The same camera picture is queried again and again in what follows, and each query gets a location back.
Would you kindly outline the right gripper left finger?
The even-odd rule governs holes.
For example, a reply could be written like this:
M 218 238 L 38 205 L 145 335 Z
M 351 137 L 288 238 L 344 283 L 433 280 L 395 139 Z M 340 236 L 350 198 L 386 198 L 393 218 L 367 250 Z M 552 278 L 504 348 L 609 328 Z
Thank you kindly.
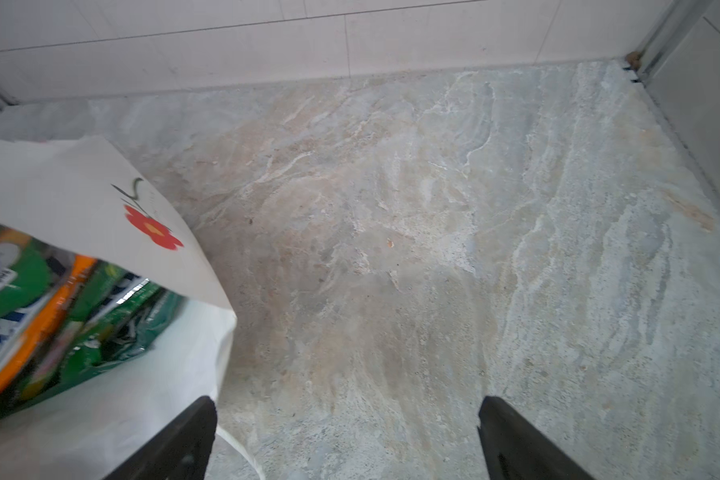
M 203 480 L 217 420 L 213 400 L 199 397 L 105 479 Z

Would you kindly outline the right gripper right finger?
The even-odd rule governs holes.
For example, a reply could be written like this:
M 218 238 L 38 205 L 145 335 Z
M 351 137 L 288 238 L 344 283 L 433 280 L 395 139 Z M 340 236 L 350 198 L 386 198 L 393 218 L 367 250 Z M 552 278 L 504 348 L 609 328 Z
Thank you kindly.
M 502 398 L 486 396 L 478 416 L 477 431 L 491 480 L 593 480 Z

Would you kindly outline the orange Fox's candy pack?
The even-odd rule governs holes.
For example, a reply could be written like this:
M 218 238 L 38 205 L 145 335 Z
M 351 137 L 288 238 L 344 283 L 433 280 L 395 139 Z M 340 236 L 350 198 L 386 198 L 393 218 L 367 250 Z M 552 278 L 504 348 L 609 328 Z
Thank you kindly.
M 0 394 L 58 328 L 72 295 L 97 263 L 83 255 L 76 255 L 71 264 L 60 256 L 50 260 L 56 279 L 51 288 L 28 305 L 0 316 Z

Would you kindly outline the green Fox's candy pack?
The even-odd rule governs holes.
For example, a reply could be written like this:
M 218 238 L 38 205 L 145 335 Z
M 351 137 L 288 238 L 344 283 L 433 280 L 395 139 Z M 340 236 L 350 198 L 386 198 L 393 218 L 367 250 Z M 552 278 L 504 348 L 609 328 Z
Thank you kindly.
M 0 225 L 0 371 L 74 261 L 68 251 Z

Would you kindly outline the white floral paper bag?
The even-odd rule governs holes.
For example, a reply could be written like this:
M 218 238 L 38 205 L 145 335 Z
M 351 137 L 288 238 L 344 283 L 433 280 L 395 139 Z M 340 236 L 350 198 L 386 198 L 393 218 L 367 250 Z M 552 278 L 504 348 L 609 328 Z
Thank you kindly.
M 103 479 L 213 406 L 237 317 L 107 140 L 0 140 L 0 479 Z

